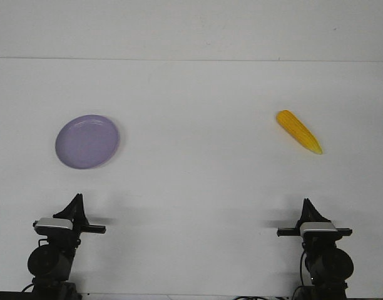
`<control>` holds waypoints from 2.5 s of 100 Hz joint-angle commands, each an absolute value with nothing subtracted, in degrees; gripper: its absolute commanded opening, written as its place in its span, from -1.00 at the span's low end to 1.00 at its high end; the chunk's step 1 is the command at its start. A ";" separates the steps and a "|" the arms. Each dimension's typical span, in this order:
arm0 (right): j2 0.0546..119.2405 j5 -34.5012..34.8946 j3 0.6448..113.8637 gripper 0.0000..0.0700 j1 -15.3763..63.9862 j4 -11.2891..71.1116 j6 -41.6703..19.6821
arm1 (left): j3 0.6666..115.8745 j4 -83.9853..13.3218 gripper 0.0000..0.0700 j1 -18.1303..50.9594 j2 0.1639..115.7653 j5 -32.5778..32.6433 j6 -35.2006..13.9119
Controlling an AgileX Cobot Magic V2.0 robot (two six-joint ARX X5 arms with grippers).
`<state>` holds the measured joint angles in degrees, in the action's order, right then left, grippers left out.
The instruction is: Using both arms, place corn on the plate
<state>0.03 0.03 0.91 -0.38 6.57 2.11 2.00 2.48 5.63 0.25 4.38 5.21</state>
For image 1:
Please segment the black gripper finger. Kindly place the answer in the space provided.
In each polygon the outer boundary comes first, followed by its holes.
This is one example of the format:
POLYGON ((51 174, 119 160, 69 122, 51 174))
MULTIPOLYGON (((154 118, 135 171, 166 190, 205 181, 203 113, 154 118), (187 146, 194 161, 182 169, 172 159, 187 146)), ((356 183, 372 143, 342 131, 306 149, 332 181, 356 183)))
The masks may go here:
POLYGON ((322 222, 331 223, 331 220, 323 217, 321 213, 315 208, 310 199, 307 199, 307 218, 309 222, 322 222))
POLYGON ((308 205, 308 198, 305 198, 303 200, 303 206, 302 211, 299 220, 296 222, 295 227, 299 228, 303 223, 306 223, 309 221, 309 205, 308 205))
POLYGON ((78 203, 80 200, 80 193, 75 195, 75 197, 70 201, 70 203, 60 212, 53 214, 53 218, 74 218, 78 203))
POLYGON ((83 195, 78 193, 76 195, 76 200, 76 222, 79 224, 88 224, 89 222, 84 210, 83 195))

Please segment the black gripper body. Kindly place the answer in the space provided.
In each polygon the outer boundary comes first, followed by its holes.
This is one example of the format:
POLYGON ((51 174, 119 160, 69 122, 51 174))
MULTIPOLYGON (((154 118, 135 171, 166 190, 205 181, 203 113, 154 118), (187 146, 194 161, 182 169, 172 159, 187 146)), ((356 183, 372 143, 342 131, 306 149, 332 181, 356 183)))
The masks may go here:
MULTIPOLYGON (((352 235, 352 229, 350 228, 336 228, 338 230, 337 234, 324 234, 321 236, 312 236, 308 239, 302 238, 304 241, 308 241, 309 239, 319 238, 324 239, 328 241, 338 241, 339 239, 345 237, 345 236, 351 236, 352 235)), ((295 228, 278 228, 277 229, 277 236, 300 236, 300 229, 295 228)))
POLYGON ((80 235, 82 233, 93 233, 93 234, 105 234, 106 227, 101 225, 90 224, 87 220, 85 221, 71 221, 65 219, 67 225, 69 225, 69 232, 65 234, 66 243, 79 243, 80 235))

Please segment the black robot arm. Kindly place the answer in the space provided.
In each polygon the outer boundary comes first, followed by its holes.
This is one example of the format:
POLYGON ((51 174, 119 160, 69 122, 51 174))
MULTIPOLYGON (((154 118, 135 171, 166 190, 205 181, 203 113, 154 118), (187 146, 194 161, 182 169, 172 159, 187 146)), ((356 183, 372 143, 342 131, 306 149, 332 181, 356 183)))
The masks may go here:
POLYGON ((89 223, 83 195, 78 193, 62 211, 33 222, 33 229, 42 238, 28 258, 31 299, 82 299, 75 283, 69 282, 80 235, 104 234, 106 227, 89 223))
POLYGON ((354 272, 352 258, 337 247, 337 241, 352 235, 351 228, 335 227, 323 217, 310 199, 303 200, 300 219, 294 227, 280 227, 277 236, 299 236, 303 253, 300 257, 300 285, 292 299, 346 299, 346 280, 354 272))

